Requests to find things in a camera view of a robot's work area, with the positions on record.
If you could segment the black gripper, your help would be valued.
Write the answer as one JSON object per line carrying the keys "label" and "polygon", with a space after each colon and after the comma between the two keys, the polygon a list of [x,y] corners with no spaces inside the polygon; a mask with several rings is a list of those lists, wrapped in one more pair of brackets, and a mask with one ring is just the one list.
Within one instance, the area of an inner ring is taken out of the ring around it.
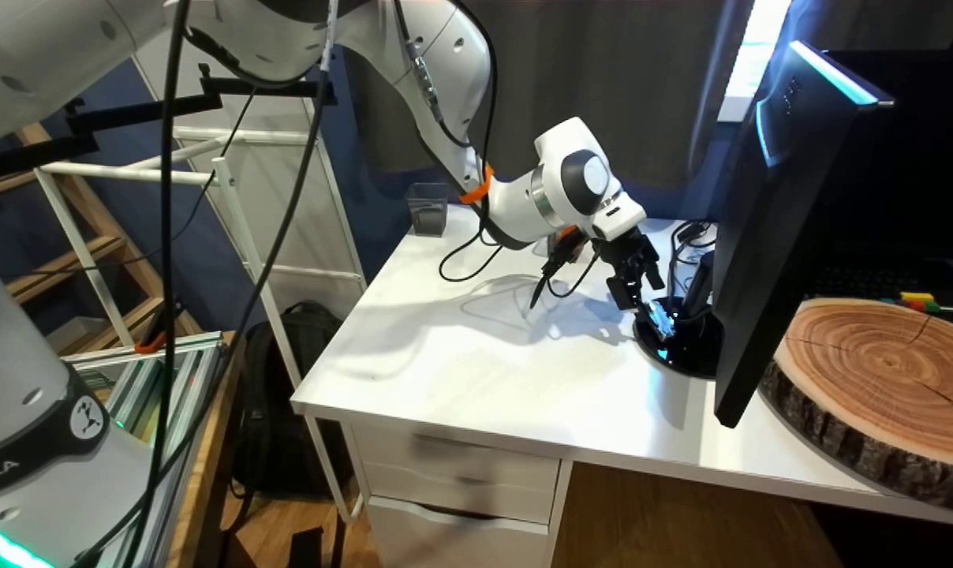
{"label": "black gripper", "polygon": [[663,289],[659,251],[641,231],[609,242],[598,240],[592,249],[611,267],[605,287],[620,310],[637,310],[644,289]]}

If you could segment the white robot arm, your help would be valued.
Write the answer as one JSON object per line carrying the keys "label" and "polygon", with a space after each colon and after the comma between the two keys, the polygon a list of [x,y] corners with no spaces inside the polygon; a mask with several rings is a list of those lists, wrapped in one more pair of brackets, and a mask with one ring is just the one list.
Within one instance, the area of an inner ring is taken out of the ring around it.
{"label": "white robot arm", "polygon": [[591,242],[623,310],[663,285],[644,209],[583,121],[541,133],[538,165],[519,180],[477,151],[470,122],[492,86],[492,46],[455,0],[0,0],[0,139],[50,117],[167,29],[258,86],[290,86],[339,46],[362,58],[501,245]]}

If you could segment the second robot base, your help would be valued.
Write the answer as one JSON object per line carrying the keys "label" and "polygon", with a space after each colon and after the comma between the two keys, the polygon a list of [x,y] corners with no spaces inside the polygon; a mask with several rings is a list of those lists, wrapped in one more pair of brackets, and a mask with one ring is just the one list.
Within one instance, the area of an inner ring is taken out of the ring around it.
{"label": "second robot base", "polygon": [[148,449],[0,281],[0,561],[68,568],[137,504],[144,474]]}

